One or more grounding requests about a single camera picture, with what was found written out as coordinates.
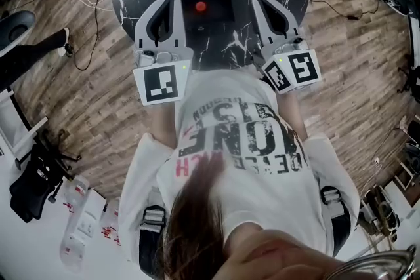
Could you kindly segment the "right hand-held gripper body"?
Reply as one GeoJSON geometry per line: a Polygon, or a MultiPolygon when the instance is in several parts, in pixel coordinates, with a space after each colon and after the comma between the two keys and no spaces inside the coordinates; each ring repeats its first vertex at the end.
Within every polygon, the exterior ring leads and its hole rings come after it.
{"type": "Polygon", "coordinates": [[[316,52],[309,49],[301,37],[264,46],[254,55],[254,65],[278,94],[307,87],[322,79],[316,52]]]}

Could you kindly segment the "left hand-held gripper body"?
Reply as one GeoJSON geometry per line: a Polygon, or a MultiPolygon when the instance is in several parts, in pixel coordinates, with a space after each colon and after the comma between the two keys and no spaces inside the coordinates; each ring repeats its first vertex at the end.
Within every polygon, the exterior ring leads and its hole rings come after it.
{"type": "Polygon", "coordinates": [[[137,50],[133,70],[143,106],[176,102],[184,97],[194,51],[137,50]]]}

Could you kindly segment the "person's right forearm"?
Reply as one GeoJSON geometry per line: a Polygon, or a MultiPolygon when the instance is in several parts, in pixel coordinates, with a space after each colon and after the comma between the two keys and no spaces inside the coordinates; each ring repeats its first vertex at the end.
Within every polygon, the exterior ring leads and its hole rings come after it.
{"type": "Polygon", "coordinates": [[[277,95],[279,116],[286,121],[301,140],[306,140],[308,134],[301,115],[299,101],[294,92],[277,95]]]}

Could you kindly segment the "person's left forearm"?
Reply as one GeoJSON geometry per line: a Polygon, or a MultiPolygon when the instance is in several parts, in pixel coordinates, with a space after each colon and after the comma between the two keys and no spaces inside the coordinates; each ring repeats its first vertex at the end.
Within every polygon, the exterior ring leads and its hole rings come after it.
{"type": "Polygon", "coordinates": [[[175,149],[177,135],[175,128],[175,105],[173,102],[154,105],[151,107],[152,118],[150,133],[158,142],[175,149]]]}

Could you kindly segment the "black office chair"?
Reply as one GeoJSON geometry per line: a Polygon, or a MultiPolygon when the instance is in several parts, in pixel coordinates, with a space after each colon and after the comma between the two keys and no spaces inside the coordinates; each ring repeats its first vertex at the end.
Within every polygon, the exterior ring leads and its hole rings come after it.
{"type": "Polygon", "coordinates": [[[72,166],[82,159],[72,157],[60,151],[61,137],[58,133],[57,143],[49,140],[49,131],[44,129],[35,137],[35,144],[15,165],[22,174],[10,185],[10,207],[25,223],[41,218],[45,201],[55,202],[56,195],[63,179],[72,179],[72,166]]]}
{"type": "Polygon", "coordinates": [[[401,94],[410,91],[412,97],[416,100],[420,100],[420,66],[417,66],[416,68],[411,67],[408,72],[398,67],[398,71],[402,72],[407,77],[407,80],[404,83],[404,86],[397,90],[397,93],[401,94]]]}

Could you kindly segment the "grey office chair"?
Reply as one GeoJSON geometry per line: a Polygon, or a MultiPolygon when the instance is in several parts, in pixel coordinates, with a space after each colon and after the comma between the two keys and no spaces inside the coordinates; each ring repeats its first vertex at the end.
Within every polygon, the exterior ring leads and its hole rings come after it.
{"type": "Polygon", "coordinates": [[[0,20],[0,57],[19,45],[35,26],[36,16],[21,10],[0,20]]]}

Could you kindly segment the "clear plastic bottle red label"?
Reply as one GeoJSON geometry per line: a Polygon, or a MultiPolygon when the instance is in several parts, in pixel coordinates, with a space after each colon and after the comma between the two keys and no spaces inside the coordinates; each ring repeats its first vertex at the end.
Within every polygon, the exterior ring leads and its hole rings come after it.
{"type": "Polygon", "coordinates": [[[66,233],[60,245],[60,259],[73,273],[79,273],[85,255],[85,242],[74,233],[66,233]]]}
{"type": "Polygon", "coordinates": [[[72,181],[68,183],[64,190],[65,204],[70,212],[75,212],[79,208],[89,189],[89,181],[82,175],[76,175],[72,181]]]}
{"type": "Polygon", "coordinates": [[[101,225],[105,229],[117,231],[118,217],[119,217],[119,201],[120,198],[111,199],[107,205],[106,210],[101,219],[101,225]]]}

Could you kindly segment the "white printed T-shirt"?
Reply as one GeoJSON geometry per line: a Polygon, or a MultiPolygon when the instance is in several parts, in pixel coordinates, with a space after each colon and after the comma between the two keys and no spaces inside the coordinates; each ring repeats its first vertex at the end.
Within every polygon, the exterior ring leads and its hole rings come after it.
{"type": "Polygon", "coordinates": [[[278,115],[268,84],[240,70],[199,71],[188,79],[177,104],[178,145],[171,149],[151,134],[138,143],[119,203],[119,240],[138,262],[144,209],[167,209],[202,157],[219,152],[225,170],[215,188],[225,234],[246,222],[284,231],[332,255],[322,217],[320,190],[337,188],[356,225],[360,198],[352,179],[323,134],[301,140],[278,115]]]}

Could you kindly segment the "pile of red tags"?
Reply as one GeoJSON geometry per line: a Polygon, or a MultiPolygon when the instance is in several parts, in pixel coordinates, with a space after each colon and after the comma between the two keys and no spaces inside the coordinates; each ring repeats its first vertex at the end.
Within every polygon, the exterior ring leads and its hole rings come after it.
{"type": "Polygon", "coordinates": [[[101,234],[106,239],[110,239],[110,240],[114,241],[117,246],[120,246],[121,245],[120,240],[119,240],[118,232],[112,226],[102,227],[101,234]]]}

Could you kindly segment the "white desk frame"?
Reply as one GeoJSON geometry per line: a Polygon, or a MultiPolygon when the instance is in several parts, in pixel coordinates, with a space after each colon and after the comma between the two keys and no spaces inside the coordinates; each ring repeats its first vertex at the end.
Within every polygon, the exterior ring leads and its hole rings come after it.
{"type": "Polygon", "coordinates": [[[0,165],[6,167],[27,157],[35,143],[37,131],[48,121],[47,117],[43,117],[30,126],[18,108],[12,90],[0,92],[0,165]]]}

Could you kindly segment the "silver glasses frame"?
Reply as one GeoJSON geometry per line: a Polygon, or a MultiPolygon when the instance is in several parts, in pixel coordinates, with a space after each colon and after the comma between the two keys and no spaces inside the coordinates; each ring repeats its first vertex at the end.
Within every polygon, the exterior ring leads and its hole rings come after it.
{"type": "Polygon", "coordinates": [[[322,280],[420,280],[417,247],[362,256],[339,266],[322,280]]]}

